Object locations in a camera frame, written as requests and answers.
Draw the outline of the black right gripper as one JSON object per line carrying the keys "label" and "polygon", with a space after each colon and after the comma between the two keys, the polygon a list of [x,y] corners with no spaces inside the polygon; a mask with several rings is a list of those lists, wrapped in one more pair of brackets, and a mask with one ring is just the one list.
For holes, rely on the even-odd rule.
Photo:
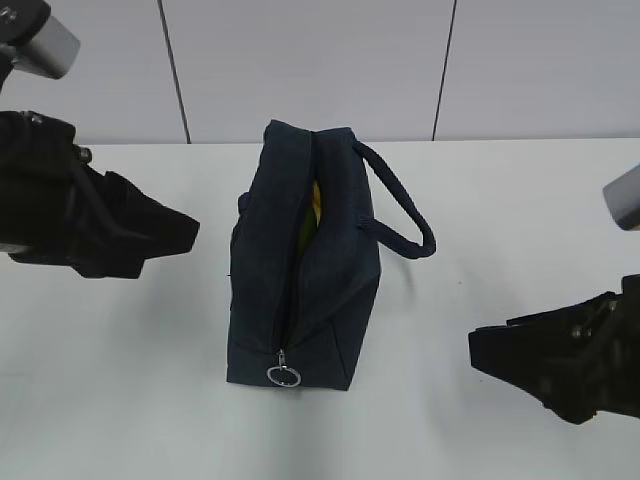
{"label": "black right gripper", "polygon": [[621,291],[468,334],[473,368],[542,397],[580,425],[600,412],[639,416],[639,276]]}

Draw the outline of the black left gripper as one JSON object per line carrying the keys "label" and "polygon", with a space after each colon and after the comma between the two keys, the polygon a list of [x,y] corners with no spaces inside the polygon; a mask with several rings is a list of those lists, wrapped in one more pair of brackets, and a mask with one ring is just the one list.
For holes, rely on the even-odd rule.
{"label": "black left gripper", "polygon": [[[189,253],[200,223],[123,176],[93,170],[75,128],[1,113],[1,252],[18,264],[64,266],[87,279],[140,277],[146,258]],[[116,224],[127,232],[118,240]]]}

